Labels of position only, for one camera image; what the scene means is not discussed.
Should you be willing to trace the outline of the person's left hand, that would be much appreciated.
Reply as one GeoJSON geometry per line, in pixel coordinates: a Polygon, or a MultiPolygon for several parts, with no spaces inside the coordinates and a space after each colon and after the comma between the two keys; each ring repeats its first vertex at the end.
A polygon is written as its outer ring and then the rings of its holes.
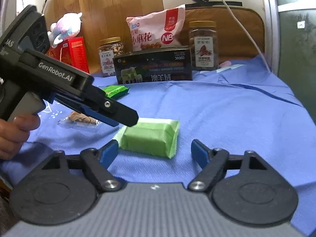
{"type": "Polygon", "coordinates": [[[19,115],[13,121],[7,122],[1,119],[0,125],[0,157],[3,160],[11,160],[28,140],[30,132],[40,126],[38,115],[19,115]]]}

